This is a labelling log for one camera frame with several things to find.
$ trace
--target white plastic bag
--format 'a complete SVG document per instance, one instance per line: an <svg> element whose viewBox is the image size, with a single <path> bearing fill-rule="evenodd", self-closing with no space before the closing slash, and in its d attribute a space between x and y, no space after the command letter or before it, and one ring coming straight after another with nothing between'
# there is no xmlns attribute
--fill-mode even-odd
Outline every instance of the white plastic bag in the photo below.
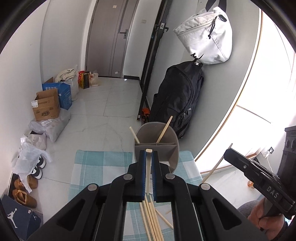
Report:
<svg viewBox="0 0 296 241"><path fill-rule="evenodd" d="M101 85L100 80L99 80L99 74L98 73L91 74L91 78L89 79L89 85L90 86L98 86L98 85Z"/></svg>
<svg viewBox="0 0 296 241"><path fill-rule="evenodd" d="M29 193L32 190L28 184L27 176L31 174L32 170L37 165L40 155L46 159L46 161L52 161L50 155L46 151L40 150L25 141L21 146L19 157L15 158L12 162L12 172L20 176L21 182Z"/></svg>
<svg viewBox="0 0 296 241"><path fill-rule="evenodd" d="M68 124L70 117L70 111L61 108L58 118L43 121L32 120L29 128L38 134L45 133L51 142L55 142Z"/></svg>
<svg viewBox="0 0 296 241"><path fill-rule="evenodd" d="M29 134L29 135L24 135L20 139L21 145L24 142L29 142L33 146L37 147L40 150L45 150L46 149L46 135L43 133L42 135L35 135L35 134Z"/></svg>
<svg viewBox="0 0 296 241"><path fill-rule="evenodd" d="M72 77L69 80L64 81L63 83L70 85L72 101L77 100L77 98L78 98L77 94L79 92L78 73L76 72L74 77Z"/></svg>

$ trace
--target black backpack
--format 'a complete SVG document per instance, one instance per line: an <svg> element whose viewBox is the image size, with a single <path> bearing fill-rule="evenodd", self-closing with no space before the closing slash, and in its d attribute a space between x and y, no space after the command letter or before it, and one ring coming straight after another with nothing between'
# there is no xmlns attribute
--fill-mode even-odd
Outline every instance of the black backpack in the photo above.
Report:
<svg viewBox="0 0 296 241"><path fill-rule="evenodd" d="M153 98L149 121L167 123L172 115L170 126L178 139L188 129L197 103L204 81L201 67L202 64L196 65L195 60L169 67Z"/></svg>

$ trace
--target orange shoe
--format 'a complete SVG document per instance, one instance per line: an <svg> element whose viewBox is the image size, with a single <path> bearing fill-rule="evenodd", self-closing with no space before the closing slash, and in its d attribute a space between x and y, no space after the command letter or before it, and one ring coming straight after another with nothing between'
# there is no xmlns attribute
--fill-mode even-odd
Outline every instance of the orange shoe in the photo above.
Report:
<svg viewBox="0 0 296 241"><path fill-rule="evenodd" d="M31 197L29 194L22 190L13 190L12 195L15 198L15 200L27 207L36 208L37 207L37 201L35 198Z"/></svg>
<svg viewBox="0 0 296 241"><path fill-rule="evenodd" d="M30 188L36 189L38 187L38 180L35 177L28 175L27 180L28 180L28 184L29 184ZM17 190L26 191L26 188L25 188L24 184L21 182L20 178L15 180L14 185Z"/></svg>

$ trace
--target blue plaid cloth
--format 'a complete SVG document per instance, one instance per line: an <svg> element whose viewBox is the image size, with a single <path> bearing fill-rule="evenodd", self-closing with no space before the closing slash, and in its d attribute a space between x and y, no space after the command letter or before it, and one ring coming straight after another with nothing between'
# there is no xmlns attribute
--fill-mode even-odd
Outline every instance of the blue plaid cloth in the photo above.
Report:
<svg viewBox="0 0 296 241"><path fill-rule="evenodd" d="M116 177L127 173L131 163L133 163L132 152L78 150L72 172L69 200L90 183L96 183L99 186L111 183ZM190 151L180 151L179 162L174 174L193 185L199 185L202 181ZM154 203L154 205L173 224L172 213L165 214L171 210L170 203ZM173 230L161 218L158 220L164 240L174 240ZM148 241L139 203L127 203L123 240Z"/></svg>

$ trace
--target jumpman logo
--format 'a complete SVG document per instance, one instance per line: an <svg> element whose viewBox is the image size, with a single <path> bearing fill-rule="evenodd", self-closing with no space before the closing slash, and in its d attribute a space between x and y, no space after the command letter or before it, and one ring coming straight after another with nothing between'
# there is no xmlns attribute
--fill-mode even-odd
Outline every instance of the jumpman logo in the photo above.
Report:
<svg viewBox="0 0 296 241"><path fill-rule="evenodd" d="M10 214L7 215L7 218L10 219L13 223L13 225L15 226L15 228L17 229L17 226L15 225L15 222L13 220L13 215L15 214L15 211L14 212L11 212Z"/></svg>

